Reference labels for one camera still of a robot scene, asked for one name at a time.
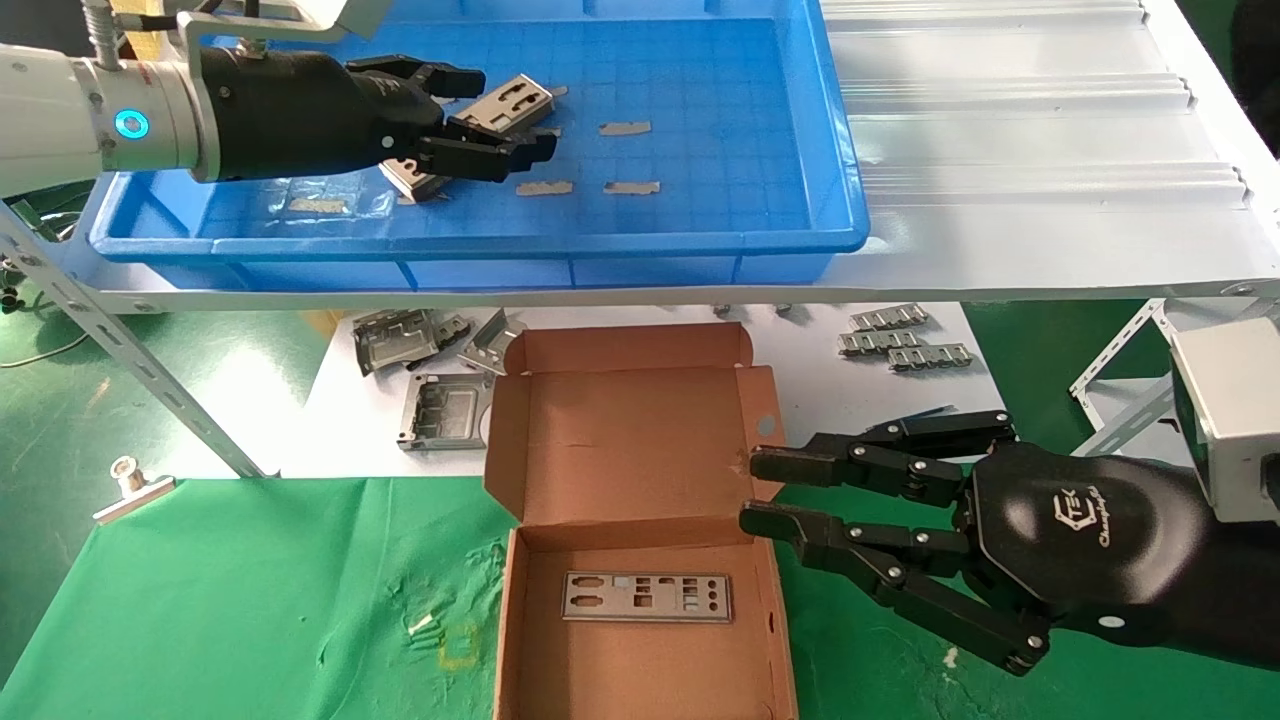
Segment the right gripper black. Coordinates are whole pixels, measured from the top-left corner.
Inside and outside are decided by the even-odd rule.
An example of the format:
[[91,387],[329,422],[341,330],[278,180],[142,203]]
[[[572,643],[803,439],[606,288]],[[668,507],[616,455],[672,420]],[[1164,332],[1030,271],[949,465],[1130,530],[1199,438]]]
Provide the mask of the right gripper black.
[[[968,483],[954,460],[1015,438],[1004,410],[910,416],[856,436],[817,433],[801,447],[759,446],[750,471],[951,506]],[[1190,469],[1005,445],[973,465],[963,516],[975,542],[760,500],[742,505],[740,527],[1014,676],[1048,653],[1050,625],[1277,669],[1277,527],[1220,521]],[[943,583],[964,573],[998,609]]]

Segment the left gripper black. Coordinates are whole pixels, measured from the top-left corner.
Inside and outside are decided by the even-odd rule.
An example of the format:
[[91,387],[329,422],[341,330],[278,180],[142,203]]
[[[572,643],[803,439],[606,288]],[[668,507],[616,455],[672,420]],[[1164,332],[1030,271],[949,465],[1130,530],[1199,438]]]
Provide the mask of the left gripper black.
[[509,135],[456,117],[434,97],[479,97],[486,76],[442,61],[380,55],[338,61],[319,51],[227,47],[200,53],[216,149],[201,179],[329,176],[407,161],[426,176],[500,183],[549,161],[558,135]]

